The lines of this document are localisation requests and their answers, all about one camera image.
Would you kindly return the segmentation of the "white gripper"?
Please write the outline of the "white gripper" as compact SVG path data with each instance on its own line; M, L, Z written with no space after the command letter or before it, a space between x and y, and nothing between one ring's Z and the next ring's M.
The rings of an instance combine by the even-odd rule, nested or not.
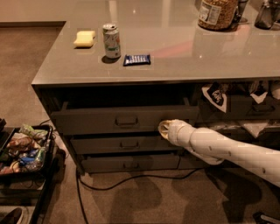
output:
M181 120L163 120L159 127L164 127L158 129L160 135L172 144L183 148L191 146L190 139L196 129L189 123Z

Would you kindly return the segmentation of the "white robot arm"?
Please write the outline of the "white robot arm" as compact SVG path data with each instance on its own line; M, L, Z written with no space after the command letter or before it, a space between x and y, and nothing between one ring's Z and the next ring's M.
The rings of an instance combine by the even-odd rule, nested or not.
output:
M228 160L256 176L280 186L280 151L230 139L209 128L194 128L182 120L165 120L160 135L210 165Z

